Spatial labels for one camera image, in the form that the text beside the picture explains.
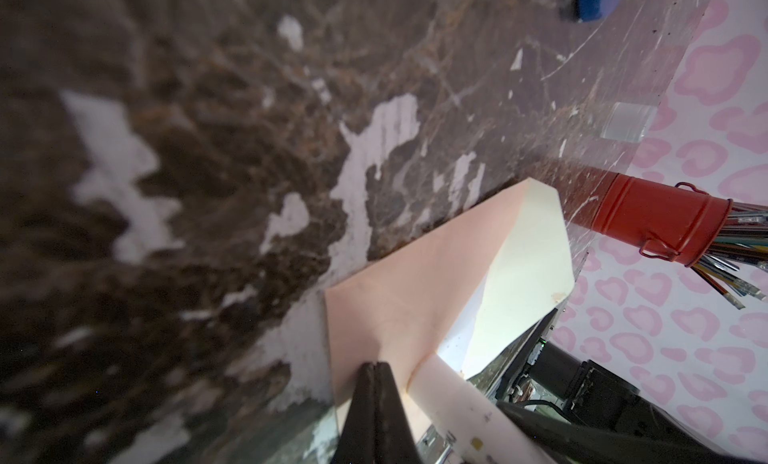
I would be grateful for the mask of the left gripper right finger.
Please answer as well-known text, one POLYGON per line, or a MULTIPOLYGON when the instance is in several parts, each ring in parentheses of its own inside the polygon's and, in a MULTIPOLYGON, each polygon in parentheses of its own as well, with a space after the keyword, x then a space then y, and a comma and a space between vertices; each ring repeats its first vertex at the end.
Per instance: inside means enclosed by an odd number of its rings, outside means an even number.
POLYGON ((391 366, 374 366, 374 462, 421 464, 391 366))

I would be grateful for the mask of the white glue stick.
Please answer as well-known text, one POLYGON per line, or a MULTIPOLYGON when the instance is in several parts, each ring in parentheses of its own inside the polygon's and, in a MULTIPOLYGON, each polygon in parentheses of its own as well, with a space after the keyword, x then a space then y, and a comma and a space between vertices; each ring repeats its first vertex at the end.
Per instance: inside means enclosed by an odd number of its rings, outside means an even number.
POLYGON ((436 354, 419 364, 402 397, 414 438, 420 439, 429 427, 434 427, 468 463, 553 461, 436 354))

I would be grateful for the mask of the beige envelope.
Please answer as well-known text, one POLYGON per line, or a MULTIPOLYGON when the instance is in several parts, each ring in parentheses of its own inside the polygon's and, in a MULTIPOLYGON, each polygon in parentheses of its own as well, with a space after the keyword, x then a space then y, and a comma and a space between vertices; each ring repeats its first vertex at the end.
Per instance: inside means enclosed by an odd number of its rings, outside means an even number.
POLYGON ((356 375, 384 361, 405 390, 463 321, 460 373, 482 371, 572 292, 557 190, 526 179, 325 291, 336 417, 356 375))

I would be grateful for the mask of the clear glue stick cap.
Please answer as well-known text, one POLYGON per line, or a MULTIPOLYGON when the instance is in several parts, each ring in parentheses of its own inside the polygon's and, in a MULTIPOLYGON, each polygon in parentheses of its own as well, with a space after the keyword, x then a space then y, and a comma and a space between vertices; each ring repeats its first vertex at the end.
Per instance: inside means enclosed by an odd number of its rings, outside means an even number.
POLYGON ((657 110, 657 106, 617 102, 602 128, 601 137, 638 144, 652 126, 657 110))

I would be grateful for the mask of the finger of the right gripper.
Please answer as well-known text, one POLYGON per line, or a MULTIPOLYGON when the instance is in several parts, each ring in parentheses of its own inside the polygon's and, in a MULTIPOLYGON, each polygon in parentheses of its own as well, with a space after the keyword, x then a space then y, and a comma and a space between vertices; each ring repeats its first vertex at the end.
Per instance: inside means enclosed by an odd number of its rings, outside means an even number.
POLYGON ((536 444, 579 463, 748 464, 746 458, 707 448, 679 445, 569 424, 500 402, 497 407, 536 444))

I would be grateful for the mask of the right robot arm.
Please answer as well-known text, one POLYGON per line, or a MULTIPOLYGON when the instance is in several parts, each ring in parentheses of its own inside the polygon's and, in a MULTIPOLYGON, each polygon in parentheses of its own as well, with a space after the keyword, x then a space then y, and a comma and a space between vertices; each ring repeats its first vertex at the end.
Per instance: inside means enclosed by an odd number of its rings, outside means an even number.
POLYGON ((525 375, 552 392, 497 407, 556 463, 746 463, 683 430, 639 389, 592 360, 546 344, 525 375))

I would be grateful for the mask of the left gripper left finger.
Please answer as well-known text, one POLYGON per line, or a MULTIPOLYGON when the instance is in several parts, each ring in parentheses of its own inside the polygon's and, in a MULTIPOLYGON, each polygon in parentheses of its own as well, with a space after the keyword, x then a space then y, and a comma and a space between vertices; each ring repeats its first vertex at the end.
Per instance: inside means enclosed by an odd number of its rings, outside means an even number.
POLYGON ((340 435, 333 464, 375 462, 376 364, 363 364, 357 374, 349 411, 340 435))

